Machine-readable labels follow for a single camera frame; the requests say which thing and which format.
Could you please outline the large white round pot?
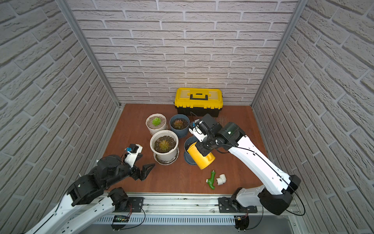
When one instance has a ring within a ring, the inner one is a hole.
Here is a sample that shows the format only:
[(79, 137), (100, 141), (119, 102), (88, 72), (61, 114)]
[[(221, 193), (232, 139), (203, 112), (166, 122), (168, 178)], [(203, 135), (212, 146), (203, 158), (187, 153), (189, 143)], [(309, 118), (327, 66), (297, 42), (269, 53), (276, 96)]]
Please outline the large white round pot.
[(161, 165), (172, 164), (179, 155), (178, 144), (178, 136), (170, 130), (155, 133), (150, 141), (154, 159)]

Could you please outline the yellow watering can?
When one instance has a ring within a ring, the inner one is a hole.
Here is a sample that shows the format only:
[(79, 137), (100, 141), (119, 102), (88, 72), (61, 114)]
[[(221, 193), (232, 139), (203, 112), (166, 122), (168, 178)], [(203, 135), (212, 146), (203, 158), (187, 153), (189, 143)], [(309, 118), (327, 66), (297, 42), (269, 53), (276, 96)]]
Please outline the yellow watering can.
[(201, 170), (205, 169), (215, 161), (215, 156), (212, 153), (203, 156), (196, 147), (196, 143), (193, 143), (188, 148), (187, 152), (190, 154), (192, 159), (195, 161), (195, 163)]

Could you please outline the cream faceted pot clay soil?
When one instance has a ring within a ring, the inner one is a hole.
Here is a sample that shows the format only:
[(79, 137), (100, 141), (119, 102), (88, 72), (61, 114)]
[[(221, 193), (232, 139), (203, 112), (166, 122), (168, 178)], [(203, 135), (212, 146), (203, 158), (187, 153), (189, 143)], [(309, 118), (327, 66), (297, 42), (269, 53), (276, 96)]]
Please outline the cream faceted pot clay soil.
[(162, 131), (162, 130), (168, 130), (167, 119), (162, 114), (150, 115), (146, 119), (145, 124), (148, 130), (150, 131), (151, 135), (154, 135), (155, 133)]

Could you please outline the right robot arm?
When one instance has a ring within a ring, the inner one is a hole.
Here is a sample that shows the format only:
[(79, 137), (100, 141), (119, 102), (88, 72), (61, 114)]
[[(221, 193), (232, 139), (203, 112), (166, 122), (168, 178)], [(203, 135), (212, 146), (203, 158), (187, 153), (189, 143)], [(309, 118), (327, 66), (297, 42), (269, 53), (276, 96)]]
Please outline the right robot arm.
[(263, 183), (262, 186), (240, 188), (233, 194), (233, 203), (242, 207), (262, 205), (275, 215), (281, 215), (290, 206), (301, 179), (289, 175), (273, 164), (235, 123), (225, 126), (206, 114), (189, 125), (189, 132), (197, 142), (188, 153), (198, 167), (203, 170), (215, 160), (213, 150), (224, 148), (243, 162)]

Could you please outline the white pipe elbow fitting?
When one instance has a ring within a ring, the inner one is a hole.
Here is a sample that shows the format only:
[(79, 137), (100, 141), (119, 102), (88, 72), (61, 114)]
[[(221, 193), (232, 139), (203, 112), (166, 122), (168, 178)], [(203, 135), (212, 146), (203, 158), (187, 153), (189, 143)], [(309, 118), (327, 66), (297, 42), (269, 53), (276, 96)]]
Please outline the white pipe elbow fitting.
[(216, 178), (216, 183), (218, 186), (223, 185), (227, 182), (227, 178), (225, 174), (221, 174)]

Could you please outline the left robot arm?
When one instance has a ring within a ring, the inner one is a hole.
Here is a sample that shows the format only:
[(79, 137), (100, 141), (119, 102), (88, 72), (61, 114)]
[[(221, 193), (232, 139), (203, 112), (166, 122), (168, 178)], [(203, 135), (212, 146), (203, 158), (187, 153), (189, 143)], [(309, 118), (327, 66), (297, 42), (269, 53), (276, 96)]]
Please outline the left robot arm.
[(142, 209), (139, 198), (130, 198), (122, 188), (105, 190), (131, 177), (145, 180), (155, 164), (146, 164), (142, 169), (130, 166), (120, 156), (110, 155), (100, 159), (88, 174), (77, 179), (52, 209), (38, 224), (31, 228), (30, 234), (78, 234), (99, 218), (112, 212), (132, 214)]

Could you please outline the yellow-green succulent large pot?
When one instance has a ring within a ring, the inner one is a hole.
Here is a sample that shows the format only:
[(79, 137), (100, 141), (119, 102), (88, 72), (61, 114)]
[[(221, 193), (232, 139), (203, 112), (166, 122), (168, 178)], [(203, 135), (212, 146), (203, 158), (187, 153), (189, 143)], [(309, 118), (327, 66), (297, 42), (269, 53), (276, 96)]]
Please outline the yellow-green succulent large pot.
[(158, 152), (167, 153), (169, 151), (169, 142), (167, 140), (162, 140), (158, 144)]

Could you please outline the reddish succulent back blue pot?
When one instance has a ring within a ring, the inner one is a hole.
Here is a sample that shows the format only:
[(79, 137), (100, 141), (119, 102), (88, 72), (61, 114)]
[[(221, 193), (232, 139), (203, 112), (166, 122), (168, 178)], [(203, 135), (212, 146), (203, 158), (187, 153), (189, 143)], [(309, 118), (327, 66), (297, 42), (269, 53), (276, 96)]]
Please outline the reddish succulent back blue pot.
[(172, 124), (173, 128), (177, 130), (183, 130), (187, 127), (187, 125), (188, 125), (188, 122), (182, 118), (176, 119)]

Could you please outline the bright green succulent cream pot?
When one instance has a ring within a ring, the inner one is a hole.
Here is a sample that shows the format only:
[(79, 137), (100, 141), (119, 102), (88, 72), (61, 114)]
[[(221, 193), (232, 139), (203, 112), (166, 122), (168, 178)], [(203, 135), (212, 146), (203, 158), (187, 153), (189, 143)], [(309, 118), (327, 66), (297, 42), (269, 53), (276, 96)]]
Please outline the bright green succulent cream pot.
[(153, 120), (152, 120), (152, 125), (153, 126), (159, 126), (162, 122), (162, 119), (159, 118), (159, 117), (155, 117)]

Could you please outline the white saucer large pot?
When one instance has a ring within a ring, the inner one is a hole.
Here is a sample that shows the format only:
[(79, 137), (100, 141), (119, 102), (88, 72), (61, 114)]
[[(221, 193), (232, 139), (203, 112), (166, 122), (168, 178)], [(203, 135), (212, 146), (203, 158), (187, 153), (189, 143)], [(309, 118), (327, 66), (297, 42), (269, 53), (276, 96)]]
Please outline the white saucer large pot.
[(155, 161), (157, 163), (159, 163), (160, 165), (170, 165), (178, 159), (178, 156), (175, 156), (172, 160), (164, 161), (164, 160), (159, 159), (157, 155), (154, 155), (153, 157), (154, 157)]

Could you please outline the yellow black toolbox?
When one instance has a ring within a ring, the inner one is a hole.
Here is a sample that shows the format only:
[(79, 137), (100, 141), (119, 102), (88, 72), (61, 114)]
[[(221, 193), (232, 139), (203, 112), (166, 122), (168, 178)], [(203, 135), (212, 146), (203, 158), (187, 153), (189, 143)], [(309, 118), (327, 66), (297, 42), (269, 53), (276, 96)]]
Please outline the yellow black toolbox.
[(223, 108), (223, 94), (220, 89), (178, 88), (174, 101), (178, 114), (198, 117), (210, 114), (218, 117)]

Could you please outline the left small controller board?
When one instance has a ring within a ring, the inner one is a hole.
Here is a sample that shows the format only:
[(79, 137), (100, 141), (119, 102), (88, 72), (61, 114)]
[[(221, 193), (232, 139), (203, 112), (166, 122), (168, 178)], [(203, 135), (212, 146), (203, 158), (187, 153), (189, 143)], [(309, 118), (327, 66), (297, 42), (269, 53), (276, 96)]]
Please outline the left small controller board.
[(111, 224), (114, 231), (119, 231), (128, 224), (130, 216), (125, 215), (115, 215)]

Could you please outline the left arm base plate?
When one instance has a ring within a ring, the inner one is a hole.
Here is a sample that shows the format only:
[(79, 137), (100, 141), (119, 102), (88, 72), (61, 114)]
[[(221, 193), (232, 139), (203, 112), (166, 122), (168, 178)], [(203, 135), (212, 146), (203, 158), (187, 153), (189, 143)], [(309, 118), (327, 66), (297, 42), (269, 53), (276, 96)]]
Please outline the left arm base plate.
[(116, 205), (115, 212), (141, 213), (144, 197), (128, 197)]

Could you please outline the aluminium front rail frame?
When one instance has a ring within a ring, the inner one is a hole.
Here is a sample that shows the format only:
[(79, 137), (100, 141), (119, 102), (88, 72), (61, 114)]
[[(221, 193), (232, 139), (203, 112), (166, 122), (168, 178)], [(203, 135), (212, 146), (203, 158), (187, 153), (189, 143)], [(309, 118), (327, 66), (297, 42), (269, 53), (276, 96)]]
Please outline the aluminium front rail frame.
[(218, 198), (229, 195), (210, 194), (168, 194), (168, 193), (128, 193), (129, 197), (144, 197), (141, 213), (112, 212), (92, 224), (112, 224), (115, 215), (130, 216), (125, 228), (136, 225), (234, 225), (237, 215), (271, 215), (262, 205), (258, 212), (220, 213)]

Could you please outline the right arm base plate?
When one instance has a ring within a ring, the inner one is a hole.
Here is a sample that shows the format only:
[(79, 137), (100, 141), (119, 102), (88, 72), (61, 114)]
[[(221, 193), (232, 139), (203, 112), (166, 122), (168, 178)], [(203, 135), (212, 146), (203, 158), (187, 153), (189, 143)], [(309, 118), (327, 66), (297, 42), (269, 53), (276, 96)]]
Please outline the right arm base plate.
[(227, 197), (218, 198), (218, 208), (220, 213), (254, 214), (258, 212), (256, 206), (243, 207), (235, 199)]

